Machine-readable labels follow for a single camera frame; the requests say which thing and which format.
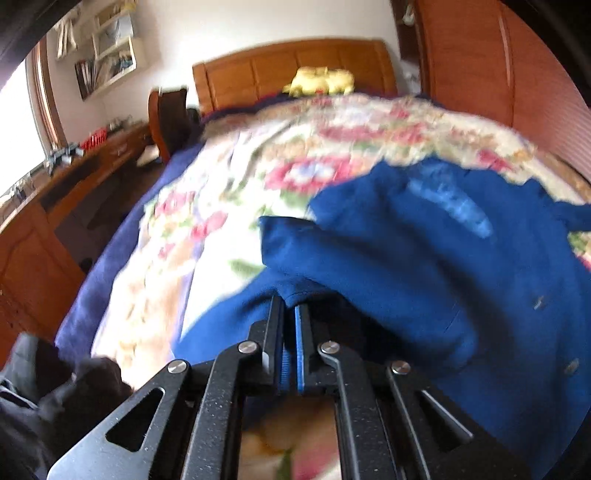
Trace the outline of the tied beige curtain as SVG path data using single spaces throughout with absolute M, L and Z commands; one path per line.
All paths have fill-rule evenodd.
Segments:
M 81 8 L 76 6 L 64 15 L 53 27 L 57 34 L 56 59 L 61 60 L 78 48 L 75 27 L 80 18 Z

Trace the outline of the wooden desk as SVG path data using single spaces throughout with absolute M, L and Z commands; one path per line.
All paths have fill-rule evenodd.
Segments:
M 57 170 L 1 225 L 1 359 L 20 332 L 52 340 L 85 274 L 56 229 L 101 184 L 151 143 L 139 122 Z

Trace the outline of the white wall shelf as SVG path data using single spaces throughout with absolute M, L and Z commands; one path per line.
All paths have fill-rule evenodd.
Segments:
M 75 61 L 74 72 L 82 101 L 102 94 L 139 68 L 136 9 L 137 1 L 112 1 L 95 10 L 76 31 L 81 58 Z

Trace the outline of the black garment pile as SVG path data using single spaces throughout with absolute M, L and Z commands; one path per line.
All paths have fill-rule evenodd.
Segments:
M 53 344 L 20 333 L 1 370 L 1 477 L 45 479 L 131 393 L 111 359 L 70 366 Z

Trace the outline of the wooden louvered wardrobe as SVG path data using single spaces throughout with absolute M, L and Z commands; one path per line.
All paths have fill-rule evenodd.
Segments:
M 503 1 L 394 1 L 423 92 L 505 124 L 590 175 L 590 108 L 544 41 Z

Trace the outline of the wooden desk chair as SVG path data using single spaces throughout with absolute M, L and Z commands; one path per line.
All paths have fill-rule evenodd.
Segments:
M 148 126 L 159 156 L 168 163 L 172 155 L 197 141 L 202 132 L 200 113 L 186 104 L 188 89 L 153 89 L 147 100 Z

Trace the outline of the red basket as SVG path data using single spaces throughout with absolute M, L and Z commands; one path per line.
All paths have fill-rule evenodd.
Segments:
M 92 150 L 102 145 L 108 138 L 108 129 L 102 127 L 93 133 L 91 133 L 83 142 L 79 144 L 79 147 L 84 151 Z

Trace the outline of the yellow Pikachu plush toy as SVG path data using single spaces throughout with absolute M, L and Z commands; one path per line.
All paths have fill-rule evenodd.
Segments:
M 329 67 L 301 67 L 294 79 L 283 87 L 290 97 L 349 95 L 355 90 L 355 78 L 348 70 Z

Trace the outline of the window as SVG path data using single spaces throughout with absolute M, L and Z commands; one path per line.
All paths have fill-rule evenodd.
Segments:
M 32 49 L 1 88 L 1 196 L 42 169 L 46 145 L 35 108 Z

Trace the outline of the black gadget on desk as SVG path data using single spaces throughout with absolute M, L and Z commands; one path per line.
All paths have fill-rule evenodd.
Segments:
M 49 176 L 61 165 L 70 165 L 75 157 L 82 157 L 85 150 L 78 143 L 69 143 L 63 148 L 52 151 L 45 160 L 45 168 Z

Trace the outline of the wooden bed headboard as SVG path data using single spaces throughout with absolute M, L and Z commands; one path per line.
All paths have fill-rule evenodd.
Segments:
M 370 94 L 398 94 L 396 74 L 382 40 L 315 38 L 244 49 L 192 67 L 202 114 L 249 106 L 280 93 L 301 67 L 341 68 Z

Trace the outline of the floral bed blanket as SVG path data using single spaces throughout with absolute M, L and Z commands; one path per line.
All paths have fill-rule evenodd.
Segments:
M 338 293 L 341 332 L 408 347 L 548 474 L 590 407 L 590 207 L 496 122 L 411 97 L 217 114 L 149 195 L 92 351 L 139 386 L 211 359 L 270 308 Z

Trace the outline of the blue suit jacket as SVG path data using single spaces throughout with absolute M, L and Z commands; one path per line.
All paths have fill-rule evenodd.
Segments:
M 436 157 L 379 163 L 310 207 L 311 220 L 259 220 L 263 271 L 204 313 L 176 356 L 211 360 L 242 341 L 273 296 L 291 307 L 337 294 L 342 333 L 417 363 L 546 475 L 590 408 L 590 273 L 568 240 L 589 230 L 589 207 Z

